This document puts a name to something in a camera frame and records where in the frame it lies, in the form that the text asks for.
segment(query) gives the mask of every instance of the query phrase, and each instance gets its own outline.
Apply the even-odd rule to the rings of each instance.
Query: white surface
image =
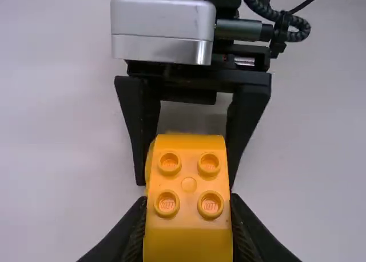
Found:
[[[110,58],[109,1],[0,0],[1,261],[75,261],[143,193],[113,87],[125,65]],[[365,4],[300,13],[312,34],[272,62],[273,98],[234,188],[303,261],[364,261]],[[222,132],[229,98],[164,104],[160,131]]]

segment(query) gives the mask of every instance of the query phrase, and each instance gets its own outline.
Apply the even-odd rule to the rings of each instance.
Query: yellow lego duplo brick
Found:
[[[232,262],[222,136],[161,134],[146,160],[144,262]]]

